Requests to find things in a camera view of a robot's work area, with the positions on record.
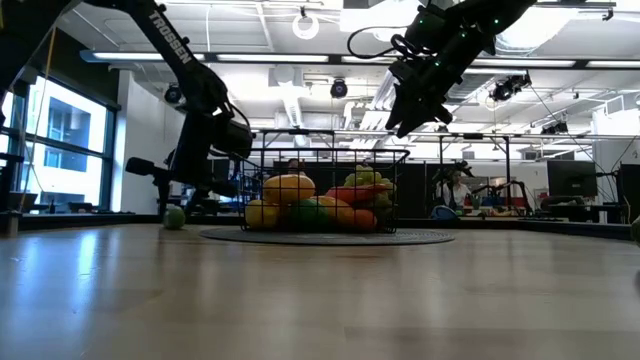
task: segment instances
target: gray mat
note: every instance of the gray mat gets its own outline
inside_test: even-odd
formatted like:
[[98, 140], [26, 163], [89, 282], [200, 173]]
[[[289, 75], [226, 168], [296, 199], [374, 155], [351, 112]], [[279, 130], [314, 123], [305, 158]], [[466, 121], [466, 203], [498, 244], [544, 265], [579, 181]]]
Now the gray mat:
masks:
[[452, 235], [429, 230], [401, 229], [395, 234], [322, 234], [242, 231], [211, 229], [200, 232], [208, 239], [261, 244], [292, 245], [424, 245], [454, 240]]

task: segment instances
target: cable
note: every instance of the cable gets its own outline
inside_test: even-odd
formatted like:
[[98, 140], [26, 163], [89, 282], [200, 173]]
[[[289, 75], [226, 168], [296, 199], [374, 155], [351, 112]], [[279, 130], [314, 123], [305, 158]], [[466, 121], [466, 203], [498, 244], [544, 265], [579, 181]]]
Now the cable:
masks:
[[[553, 120], [560, 122], [560, 120], [558, 120], [558, 118], [556, 118], [556, 115], [553, 113], [553, 111], [551, 111], [551, 109], [549, 109], [549, 107], [547, 106], [547, 104], [545, 104], [544, 100], [542, 100], [542, 97], [540, 97], [540, 95], [538, 94], [538, 92], [536, 91], [536, 89], [533, 87], [533, 85], [530, 85], [529, 88], [533, 91], [534, 94], [536, 94], [536, 97], [538, 97], [538, 100], [540, 100], [540, 103], [545, 107], [545, 109], [547, 109], [547, 111], [549, 112], [549, 115], [551, 115], [551, 117], [553, 118]], [[580, 150], [582, 150], [583, 153], [585, 153], [585, 155], [587, 155], [589, 157], [589, 159], [591, 159], [591, 161], [593, 161], [594, 164], [596, 164], [596, 167], [598, 167], [598, 169], [600, 169], [603, 173], [606, 173], [607, 171], [605, 169], [602, 168], [602, 166], [600, 166], [600, 164], [598, 164], [596, 162], [596, 160], [593, 158], [593, 156], [591, 156], [586, 150], [585, 148], [582, 147], [582, 145], [573, 137], [573, 135], [567, 133], [567, 135], [569, 136], [569, 138], [571, 138], [571, 140], [573, 140], [574, 143], [576, 143], [576, 145], [578, 145], [578, 147], [580, 148]], [[613, 196], [613, 194], [615, 194], [615, 191], [613, 191], [613, 186], [611, 185], [611, 179], [609, 179], [608, 176], [606, 176], [607, 182], [609, 183], [609, 189], [611, 190], [611, 194]]]
[[629, 148], [631, 147], [631, 145], [633, 145], [633, 143], [638, 139], [638, 136], [640, 136], [640, 133], [637, 133], [629, 142], [629, 145], [627, 145], [626, 149], [624, 149], [624, 151], [622, 152], [622, 154], [620, 154], [620, 157], [618, 158], [618, 160], [616, 160], [616, 162], [613, 163], [613, 166], [611, 167], [611, 171], [612, 172], [613, 169], [616, 168], [616, 165], [618, 165], [618, 162], [620, 162], [620, 160], [622, 160], [622, 158], [627, 154], [627, 151], [629, 151]]
[[335, 21], [335, 20], [331, 20], [329, 18], [326, 18], [324, 16], [320, 16], [320, 15], [314, 15], [316, 18], [320, 19], [320, 20], [324, 20], [326, 22], [330, 22], [332, 24], [336, 24], [336, 25], [340, 25], [340, 21]]
[[240, 111], [240, 109], [238, 109], [235, 105], [233, 105], [232, 103], [229, 103], [229, 106], [235, 110], [238, 114], [240, 114], [240, 116], [244, 119], [244, 122], [247, 123], [247, 126], [251, 127], [251, 124], [249, 124], [249, 119], [247, 119], [247, 117], [242, 113], [242, 111]]
[[349, 35], [349, 38], [347, 39], [347, 50], [349, 51], [349, 54], [357, 57], [358, 59], [364, 59], [364, 60], [371, 60], [371, 59], [375, 59], [377, 57], [380, 56], [384, 56], [390, 52], [392, 52], [393, 50], [395, 50], [393, 47], [381, 51], [375, 55], [362, 55], [362, 54], [356, 54], [353, 49], [351, 49], [351, 41], [353, 40], [354, 37], [356, 37], [356, 35], [360, 34], [363, 31], [367, 31], [367, 30], [372, 30], [372, 29], [404, 29], [407, 26], [369, 26], [369, 27], [365, 27], [359, 30], [356, 30], [354, 32], [351, 33], [351, 35]]
[[613, 202], [613, 199], [609, 196], [609, 194], [607, 194], [607, 193], [605, 192], [605, 190], [602, 188], [602, 186], [597, 185], [597, 184], [596, 184], [596, 186], [598, 187], [598, 190], [600, 190], [600, 191], [602, 192], [602, 198], [603, 198], [603, 200]]
[[[244, 11], [237, 11], [237, 10], [232, 10], [233, 8], [231, 7], [222, 7], [222, 9], [224, 11], [228, 11], [234, 14], [238, 14], [238, 15], [243, 15], [243, 16], [249, 16], [249, 17], [265, 17], [265, 18], [278, 18], [278, 17], [296, 17], [298, 15], [300, 15], [300, 12], [295, 12], [295, 13], [290, 13], [290, 14], [266, 14], [266, 15], [259, 15], [259, 14], [251, 14], [251, 13], [246, 13]], [[325, 14], [322, 15], [322, 17], [327, 18], [327, 17], [335, 17], [335, 18], [340, 18], [339, 15], [329, 15], [329, 14]]]
[[204, 15], [204, 28], [205, 31], [207, 32], [207, 52], [211, 52], [211, 35], [209, 34], [209, 13], [211, 12], [211, 8], [213, 6], [209, 6], [207, 8], [207, 13]]
[[627, 203], [627, 224], [631, 225], [631, 204], [629, 204], [629, 200], [627, 200], [626, 195], [622, 195], [624, 202]]
[[40, 184], [40, 180], [38, 179], [38, 175], [36, 174], [36, 170], [33, 166], [33, 155], [36, 152], [38, 126], [40, 125], [40, 117], [42, 115], [42, 106], [44, 105], [44, 97], [47, 91], [47, 81], [49, 79], [49, 72], [51, 71], [51, 59], [53, 58], [53, 45], [55, 44], [55, 41], [56, 41], [56, 26], [54, 25], [53, 28], [51, 29], [51, 40], [49, 41], [49, 54], [47, 55], [47, 65], [44, 71], [44, 85], [42, 87], [42, 97], [40, 98], [40, 107], [38, 109], [38, 117], [36, 118], [36, 127], [33, 133], [33, 138], [31, 139], [31, 142], [33, 143], [33, 149], [29, 151], [29, 147], [27, 146], [27, 142], [26, 142], [26, 134], [24, 134], [23, 139], [21, 139], [24, 142], [24, 147], [27, 152], [27, 156], [29, 157], [29, 167], [27, 168], [27, 175], [24, 181], [24, 190], [22, 191], [22, 199], [20, 200], [20, 207], [18, 208], [19, 212], [22, 212], [22, 208], [24, 207], [24, 202], [27, 198], [27, 189], [29, 187], [29, 174], [31, 172], [33, 172], [33, 177], [36, 179], [36, 183], [40, 188], [40, 192], [42, 193], [44, 192], [44, 189]]
[[529, 187], [526, 184], [524, 185], [524, 189], [529, 193], [529, 196], [531, 196], [531, 200], [533, 200], [533, 209], [538, 210], [540, 207], [536, 204], [536, 197], [533, 196], [533, 193], [529, 190]]

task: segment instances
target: window frame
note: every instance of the window frame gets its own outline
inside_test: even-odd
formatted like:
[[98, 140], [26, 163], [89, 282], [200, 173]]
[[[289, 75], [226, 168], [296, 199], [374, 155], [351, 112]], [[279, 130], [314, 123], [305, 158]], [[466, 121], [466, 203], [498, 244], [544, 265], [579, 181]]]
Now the window frame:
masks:
[[[44, 79], [44, 74], [39, 74], [40, 78]], [[88, 148], [84, 148], [82, 146], [78, 146], [78, 145], [74, 145], [74, 144], [70, 144], [70, 143], [65, 143], [63, 141], [59, 141], [59, 140], [54, 140], [48, 137], [43, 137], [40, 135], [34, 135], [33, 133], [26, 133], [27, 134], [27, 141], [31, 142], [31, 141], [35, 141], [35, 143], [37, 144], [42, 144], [46, 147], [51, 147], [54, 149], [60, 149], [60, 150], [65, 150], [65, 151], [70, 151], [73, 153], [77, 153], [77, 154], [81, 154], [81, 155], [86, 155], [86, 156], [92, 156], [92, 157], [96, 157], [102, 160], [102, 174], [101, 174], [101, 183], [100, 183], [100, 194], [99, 194], [99, 204], [98, 207], [102, 208], [102, 209], [111, 209], [111, 191], [112, 191], [112, 174], [113, 174], [113, 164], [114, 164], [114, 160], [113, 160], [113, 154], [114, 154], [114, 137], [115, 137], [115, 118], [116, 118], [116, 112], [118, 109], [113, 108], [112, 106], [109, 106], [107, 104], [104, 104], [103, 102], [100, 101], [96, 101], [96, 99], [86, 93], [84, 93], [83, 91], [79, 90], [79, 89], [75, 89], [71, 86], [68, 86], [67, 84], [65, 84], [64, 82], [61, 82], [55, 78], [49, 77], [47, 79], [47, 81], [53, 82], [69, 91], [72, 91], [100, 106], [105, 107], [106, 109], [106, 119], [105, 119], [105, 129], [104, 129], [104, 136], [105, 136], [105, 141], [104, 141], [104, 145], [103, 145], [103, 151], [99, 152], [99, 151], [94, 151], [94, 150], [90, 150]], [[21, 148], [20, 146], [20, 132], [21, 131], [26, 131], [26, 127], [27, 127], [27, 117], [29, 116], [29, 97], [30, 97], [30, 92], [31, 91], [27, 91], [26, 95], [24, 97], [20, 97], [17, 95], [14, 95], [14, 109], [13, 109], [13, 113], [12, 114], [5, 114], [5, 116], [7, 116], [7, 122], [5, 123], [5, 126], [2, 127], [2, 129], [0, 129], [0, 133], [7, 135], [9, 137], [9, 153], [10, 154], [17, 154], [19, 149]], [[16, 102], [18, 101], [18, 99], [22, 100], [22, 104], [21, 104], [21, 112], [19, 113], [21, 115], [21, 119], [17, 120], [18, 123], [20, 124], [19, 127], [8, 127], [7, 125], [11, 125], [11, 121], [14, 117], [14, 114], [17, 114], [16, 111]], [[20, 184], [20, 179], [22, 178], [22, 166], [18, 166], [16, 169], [16, 174], [14, 175], [14, 181], [13, 181], [13, 190], [20, 190], [18, 189], [18, 186]]]

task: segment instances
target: black wire basket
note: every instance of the black wire basket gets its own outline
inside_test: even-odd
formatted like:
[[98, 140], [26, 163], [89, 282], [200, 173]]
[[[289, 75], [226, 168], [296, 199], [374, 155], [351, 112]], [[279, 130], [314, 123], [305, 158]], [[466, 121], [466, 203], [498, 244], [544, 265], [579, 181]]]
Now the black wire basket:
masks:
[[240, 161], [243, 230], [395, 232], [398, 165], [409, 152], [335, 148], [324, 138], [333, 132], [305, 134], [331, 147], [269, 148], [265, 141]]

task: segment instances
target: white wall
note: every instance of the white wall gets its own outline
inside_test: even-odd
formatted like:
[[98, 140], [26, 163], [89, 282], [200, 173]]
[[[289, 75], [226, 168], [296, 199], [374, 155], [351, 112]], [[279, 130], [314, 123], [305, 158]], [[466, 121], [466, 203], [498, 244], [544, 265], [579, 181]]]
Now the white wall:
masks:
[[127, 173], [124, 166], [131, 157], [164, 166], [162, 162], [178, 143], [184, 116], [136, 83], [128, 71], [120, 72], [118, 103], [122, 110], [116, 119], [112, 208], [155, 214], [158, 192], [153, 178]]
[[[595, 134], [605, 135], [635, 135], [640, 133], [640, 113], [636, 110], [620, 111], [612, 115], [606, 115], [604, 110], [593, 113], [593, 130]], [[616, 170], [620, 163], [640, 164], [640, 141], [635, 141], [629, 146], [629, 140], [599, 140], [594, 141], [593, 156], [595, 161], [604, 169], [604, 172]], [[598, 185], [604, 197], [617, 200], [615, 183], [610, 179], [612, 186], [606, 178], [599, 178]]]

